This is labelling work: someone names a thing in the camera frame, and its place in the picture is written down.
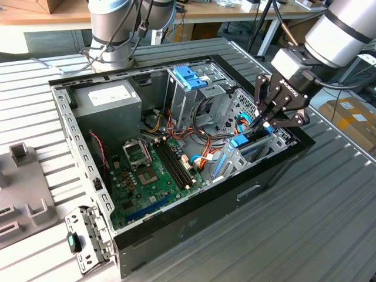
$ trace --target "ram slot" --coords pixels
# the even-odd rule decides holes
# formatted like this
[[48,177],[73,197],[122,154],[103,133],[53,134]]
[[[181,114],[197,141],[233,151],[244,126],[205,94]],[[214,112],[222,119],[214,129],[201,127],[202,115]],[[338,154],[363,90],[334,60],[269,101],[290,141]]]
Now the ram slot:
[[185,172],[184,168],[182,168],[168,145],[165,143],[158,144],[155,147],[155,151],[180,190],[185,189],[187,185],[192,185],[191,178]]

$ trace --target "motherboard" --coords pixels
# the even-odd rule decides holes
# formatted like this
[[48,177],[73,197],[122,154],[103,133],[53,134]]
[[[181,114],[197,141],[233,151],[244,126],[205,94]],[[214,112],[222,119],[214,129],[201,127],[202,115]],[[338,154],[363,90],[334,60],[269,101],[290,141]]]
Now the motherboard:
[[[146,143],[141,139],[140,144],[109,158],[109,190],[115,205],[110,219],[115,230],[206,185],[197,170],[185,161],[184,151],[176,140]],[[134,165],[149,157],[150,162]]]

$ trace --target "aluminum extrusion table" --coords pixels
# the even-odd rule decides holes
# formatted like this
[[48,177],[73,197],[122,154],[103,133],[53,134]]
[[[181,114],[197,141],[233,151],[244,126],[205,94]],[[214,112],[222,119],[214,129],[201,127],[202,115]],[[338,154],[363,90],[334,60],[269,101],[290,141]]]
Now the aluminum extrusion table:
[[[142,65],[214,53],[249,81],[260,71],[225,39],[147,46],[136,58]],[[85,63],[79,55],[44,61],[64,70]],[[0,153],[20,141],[36,148],[61,219],[0,250],[0,281],[119,281],[112,263],[81,278],[66,242],[64,215],[89,199],[47,83],[56,78],[55,70],[34,61],[0,64]],[[317,112],[310,115],[304,130],[317,144],[277,186],[128,281],[368,281],[376,270],[375,163]]]

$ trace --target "desk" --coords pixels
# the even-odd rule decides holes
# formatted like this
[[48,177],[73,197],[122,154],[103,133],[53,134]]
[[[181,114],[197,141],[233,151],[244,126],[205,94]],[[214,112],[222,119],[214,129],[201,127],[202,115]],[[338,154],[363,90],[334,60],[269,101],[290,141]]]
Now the desk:
[[[143,64],[215,53],[250,82],[270,66],[223,38],[143,46],[135,55]],[[44,61],[67,71],[86,63],[80,55]],[[60,77],[31,60],[0,63],[0,153],[18,142],[36,148],[63,219],[90,200],[48,86]],[[369,281],[376,269],[375,161],[316,111],[309,114],[303,129],[316,144],[275,187],[127,281]],[[82,281],[64,222],[0,250],[0,281],[26,280]],[[110,263],[84,280],[120,281]]]
[[[61,31],[74,29],[90,29],[90,13],[85,0],[65,0],[55,10],[52,15],[40,14],[31,11],[20,10],[16,8],[4,7],[0,11],[0,33],[16,34],[23,36],[24,32],[36,31]],[[197,24],[204,22],[226,22],[226,21],[253,21],[256,18],[256,10],[244,12],[240,5],[234,8],[223,8],[211,2],[208,4],[190,2],[185,5],[185,24]],[[311,11],[302,8],[299,5],[289,3],[283,5],[280,9],[284,19],[300,19],[312,14]],[[266,17],[272,20],[271,26],[267,32],[265,40],[260,48],[258,55],[264,55],[274,34],[279,27],[276,14],[271,9]],[[181,15],[177,14],[175,23],[181,22]],[[160,33],[153,32],[152,42],[160,43]]]

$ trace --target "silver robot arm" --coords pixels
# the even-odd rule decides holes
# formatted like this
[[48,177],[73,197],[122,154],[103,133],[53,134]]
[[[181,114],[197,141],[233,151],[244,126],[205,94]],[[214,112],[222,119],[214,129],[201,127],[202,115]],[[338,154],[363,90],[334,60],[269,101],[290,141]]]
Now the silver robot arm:
[[[89,56],[98,57],[92,67],[101,72],[132,66],[134,50],[147,30],[174,21],[176,0],[89,0],[89,10],[93,32]],[[138,43],[131,48],[134,36]]]
[[[335,0],[305,36],[303,46],[291,44],[272,60],[277,73],[258,75],[255,103],[259,116],[253,131],[264,126],[295,127],[309,123],[304,109],[323,88],[355,89],[376,80],[372,75],[356,85],[328,84],[364,47],[376,38],[376,0]],[[291,119],[280,112],[296,111]]]

